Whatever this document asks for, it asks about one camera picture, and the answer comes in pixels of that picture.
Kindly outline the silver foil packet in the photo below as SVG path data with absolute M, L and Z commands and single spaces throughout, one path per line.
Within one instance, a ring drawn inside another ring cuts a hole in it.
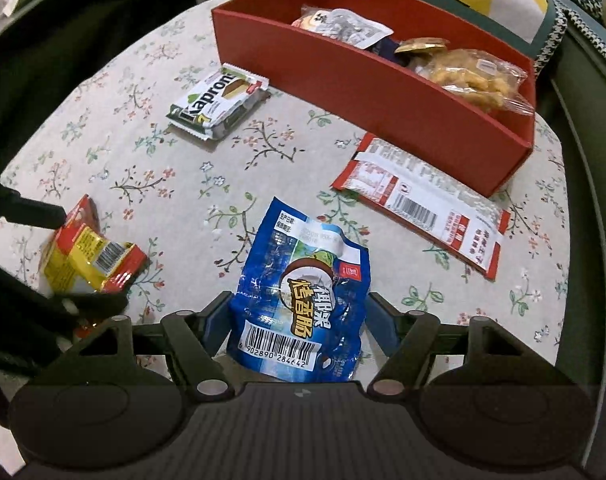
M 393 32 L 388 26 L 363 18 L 353 11 L 333 9 L 325 28 L 317 34 L 357 49 L 367 50 L 382 38 L 391 36 Z

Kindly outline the red white long packet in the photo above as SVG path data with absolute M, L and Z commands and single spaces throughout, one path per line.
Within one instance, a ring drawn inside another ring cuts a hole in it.
M 371 133 L 332 182 L 495 280 L 509 211 Z

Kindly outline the dark blue foil packet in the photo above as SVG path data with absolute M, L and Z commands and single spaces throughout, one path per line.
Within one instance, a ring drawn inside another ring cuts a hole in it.
M 385 37 L 368 48 L 368 51 L 379 58 L 391 61 L 399 66 L 407 66 L 409 61 L 404 53 L 396 53 L 399 43 L 390 37 Z

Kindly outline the floral tablecloth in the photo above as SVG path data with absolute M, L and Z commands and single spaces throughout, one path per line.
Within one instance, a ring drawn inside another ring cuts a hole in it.
M 211 6 L 201 4 L 86 81 L 4 174 L 27 196 L 64 207 L 92 196 L 111 240 L 143 248 L 149 264 L 128 303 L 134 322 L 199 310 L 235 288 L 279 198 L 367 246 L 371 287 L 399 309 L 447 324 L 483 314 L 556 359 L 565 307 L 556 285 L 570 239 L 560 143 L 542 118 L 526 118 L 532 153 L 496 198 L 510 219 L 491 281 L 331 188 L 364 134 L 343 118 L 275 92 L 215 148 L 166 128 L 169 99 L 216 61 Z

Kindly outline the yellow cake packet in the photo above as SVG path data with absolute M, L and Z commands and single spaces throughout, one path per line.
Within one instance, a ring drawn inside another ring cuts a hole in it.
M 294 20 L 291 25 L 295 28 L 307 30 L 308 32 L 320 32 L 325 28 L 327 18 L 331 10 L 315 8 L 315 6 L 302 6 L 301 16 Z

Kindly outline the red yellow snack packet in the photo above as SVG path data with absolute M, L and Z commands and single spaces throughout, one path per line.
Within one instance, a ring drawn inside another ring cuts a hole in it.
M 53 294 L 116 294 L 130 286 L 147 259 L 136 244 L 100 233 L 94 200 L 85 194 L 42 246 L 40 272 Z

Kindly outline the gold snack packet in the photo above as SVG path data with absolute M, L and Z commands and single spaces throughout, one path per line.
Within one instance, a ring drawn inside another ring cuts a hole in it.
M 447 50 L 449 41 L 443 38 L 420 37 L 402 41 L 395 54 L 426 55 Z

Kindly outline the dark side table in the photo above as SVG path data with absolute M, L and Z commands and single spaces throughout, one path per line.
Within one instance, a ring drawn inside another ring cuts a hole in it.
M 0 60 L 14 60 L 47 41 L 69 51 L 97 44 L 125 47 L 203 0 L 33 0 L 0 23 Z

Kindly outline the Kapron wafer packet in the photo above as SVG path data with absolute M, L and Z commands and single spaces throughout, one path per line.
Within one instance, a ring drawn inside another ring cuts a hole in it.
M 266 98 L 268 89 L 268 78 L 223 63 L 175 100 L 165 117 L 201 141 L 218 141 Z

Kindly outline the clear bag fried snacks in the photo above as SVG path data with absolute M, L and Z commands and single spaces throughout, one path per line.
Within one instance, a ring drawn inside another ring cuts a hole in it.
M 534 106 L 519 91 L 527 72 L 488 52 L 455 49 L 435 53 L 422 65 L 416 64 L 414 71 L 486 113 L 534 114 Z

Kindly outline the blue coconut snack bag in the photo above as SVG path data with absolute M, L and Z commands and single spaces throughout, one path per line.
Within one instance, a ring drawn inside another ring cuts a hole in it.
M 283 382 L 348 382 L 370 280 L 366 247 L 275 198 L 230 301 L 227 353 Z

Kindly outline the red cardboard box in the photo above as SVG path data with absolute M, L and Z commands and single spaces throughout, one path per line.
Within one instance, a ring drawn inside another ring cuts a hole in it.
M 411 70 L 293 27 L 305 4 L 344 8 L 409 39 L 435 36 L 492 53 L 527 72 L 533 62 L 474 24 L 422 0 L 229 0 L 213 12 L 218 55 L 278 89 L 415 154 L 484 196 L 531 155 L 535 119 L 486 114 Z

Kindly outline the green sofa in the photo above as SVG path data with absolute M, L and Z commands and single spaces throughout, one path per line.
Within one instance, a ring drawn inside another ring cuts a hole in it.
M 557 1 L 568 28 L 537 83 L 539 110 L 562 143 L 571 222 L 557 365 L 595 401 L 580 462 L 606 478 L 606 22 L 577 0 Z

